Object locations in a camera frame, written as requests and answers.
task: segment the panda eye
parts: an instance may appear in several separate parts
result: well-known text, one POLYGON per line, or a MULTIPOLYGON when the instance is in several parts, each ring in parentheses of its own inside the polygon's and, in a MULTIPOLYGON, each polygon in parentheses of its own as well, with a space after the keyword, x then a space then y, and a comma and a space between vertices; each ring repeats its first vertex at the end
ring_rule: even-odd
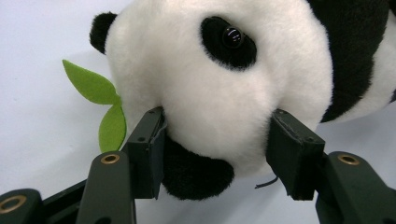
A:
POLYGON ((242 71, 256 62, 253 40, 220 17, 203 20, 201 37, 209 58, 227 69, 242 71))
POLYGON ((237 49, 244 42, 244 36, 237 28, 229 26, 224 30, 222 42, 227 48, 237 49))

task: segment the white surface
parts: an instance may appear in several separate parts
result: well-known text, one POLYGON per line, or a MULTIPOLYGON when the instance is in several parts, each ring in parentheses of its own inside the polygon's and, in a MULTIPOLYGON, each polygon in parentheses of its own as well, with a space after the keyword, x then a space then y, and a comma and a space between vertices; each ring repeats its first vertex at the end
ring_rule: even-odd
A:
MULTIPOLYGON (((40 190, 43 198, 87 177, 99 154, 97 130, 108 109, 74 89, 62 59, 109 77, 106 58, 89 44, 92 17, 128 1, 0 2, 0 194, 40 190)), ((363 119, 326 124, 326 151, 356 153, 396 188, 396 105, 363 119)), ((137 200, 145 223, 318 223, 313 202, 294 202, 281 183, 253 189, 271 176, 234 181, 218 198, 137 200)))

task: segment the green leaf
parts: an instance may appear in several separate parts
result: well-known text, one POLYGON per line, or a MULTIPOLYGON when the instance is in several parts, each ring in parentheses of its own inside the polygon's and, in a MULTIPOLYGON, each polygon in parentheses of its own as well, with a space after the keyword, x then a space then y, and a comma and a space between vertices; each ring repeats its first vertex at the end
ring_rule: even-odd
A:
POLYGON ((99 127, 99 146, 102 152, 116 151, 126 134, 126 122, 121 105, 113 105, 107 111, 99 127))
POLYGON ((120 104, 113 84, 105 77, 63 60, 64 70, 82 96, 99 105, 120 104))

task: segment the black ear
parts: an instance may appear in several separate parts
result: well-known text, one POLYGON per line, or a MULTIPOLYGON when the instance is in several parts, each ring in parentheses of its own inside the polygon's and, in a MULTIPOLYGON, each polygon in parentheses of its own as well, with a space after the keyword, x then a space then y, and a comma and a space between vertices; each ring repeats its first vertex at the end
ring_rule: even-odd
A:
POLYGON ((105 45, 108 29, 116 19, 117 14, 112 12, 102 13, 97 15, 92 22, 92 28, 90 32, 91 45, 105 54, 105 45))

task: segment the stuffed panda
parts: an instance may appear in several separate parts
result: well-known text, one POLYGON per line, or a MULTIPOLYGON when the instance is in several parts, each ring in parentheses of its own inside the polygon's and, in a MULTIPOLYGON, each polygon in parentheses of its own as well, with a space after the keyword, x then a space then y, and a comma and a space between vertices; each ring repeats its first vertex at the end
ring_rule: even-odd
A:
POLYGON ((222 193, 262 174, 269 119, 308 128, 396 100, 394 0, 134 0, 98 15, 91 43, 109 62, 128 133, 162 106, 166 190, 222 193))

